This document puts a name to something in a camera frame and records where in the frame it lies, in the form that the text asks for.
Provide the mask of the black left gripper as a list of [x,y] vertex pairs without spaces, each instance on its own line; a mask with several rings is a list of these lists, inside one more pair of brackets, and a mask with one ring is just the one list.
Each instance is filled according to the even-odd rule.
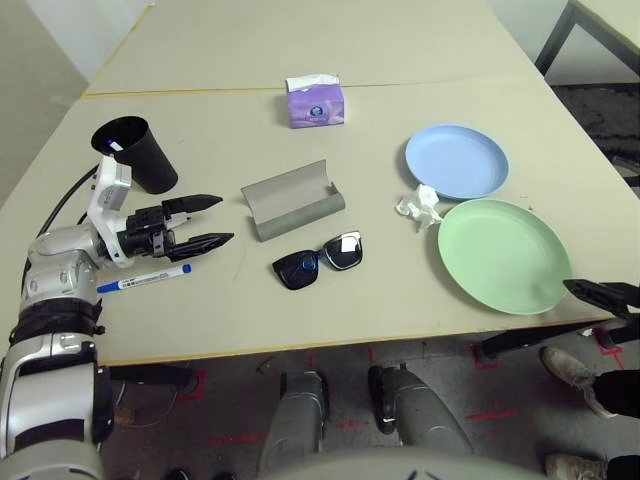
[[176,244],[167,222],[173,215],[199,212],[222,201],[219,196],[194,194],[164,200],[160,206],[138,209],[127,217],[125,229],[119,232],[119,245],[127,257],[167,257],[178,262],[204,255],[229,242],[234,234],[207,233]]

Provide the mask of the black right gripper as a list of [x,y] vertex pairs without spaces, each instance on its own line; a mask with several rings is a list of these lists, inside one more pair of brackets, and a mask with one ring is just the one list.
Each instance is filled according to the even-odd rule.
[[639,287],[628,283],[611,282],[604,285],[584,279],[568,279],[563,281],[567,290],[576,298],[602,310],[614,313],[620,307],[620,294],[626,304],[628,323],[626,326],[610,330],[608,335],[615,345],[639,339],[639,313],[632,313],[629,308],[639,308]]

